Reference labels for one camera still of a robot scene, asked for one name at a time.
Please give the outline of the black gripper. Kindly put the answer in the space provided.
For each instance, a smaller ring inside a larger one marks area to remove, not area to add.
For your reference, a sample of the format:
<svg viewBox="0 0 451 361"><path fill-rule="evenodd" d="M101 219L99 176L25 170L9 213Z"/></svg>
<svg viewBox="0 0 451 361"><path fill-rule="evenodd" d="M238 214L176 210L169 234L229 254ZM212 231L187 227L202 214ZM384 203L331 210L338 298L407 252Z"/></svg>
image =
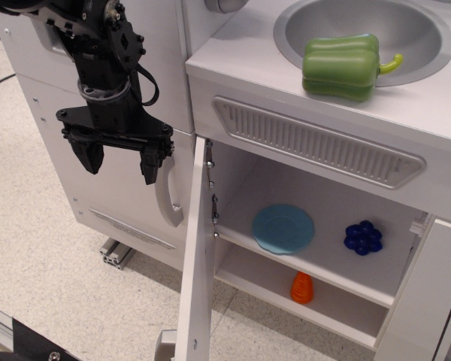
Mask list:
<svg viewBox="0 0 451 361"><path fill-rule="evenodd" d="M66 138L82 166L97 174L104 146L140 151L141 173L154 184L166 156L171 156L173 129L148 114L132 93L114 99L86 101L85 106L62 108L56 113Z"/></svg>

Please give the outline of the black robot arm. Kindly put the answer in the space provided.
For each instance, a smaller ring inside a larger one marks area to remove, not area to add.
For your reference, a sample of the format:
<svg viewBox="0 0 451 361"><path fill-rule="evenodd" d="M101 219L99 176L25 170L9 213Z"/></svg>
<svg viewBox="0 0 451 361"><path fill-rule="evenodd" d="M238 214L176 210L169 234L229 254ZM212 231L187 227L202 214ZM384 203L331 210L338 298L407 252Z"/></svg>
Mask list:
<svg viewBox="0 0 451 361"><path fill-rule="evenodd" d="M137 151L146 184L154 184L163 161L174 151L173 129L146 112L139 77L154 77L139 61L146 53L143 36L127 20L119 1L0 1L0 13L23 15L58 36L78 74L86 105L62 108L56 118L62 136L91 174L97 174L105 147Z"/></svg>

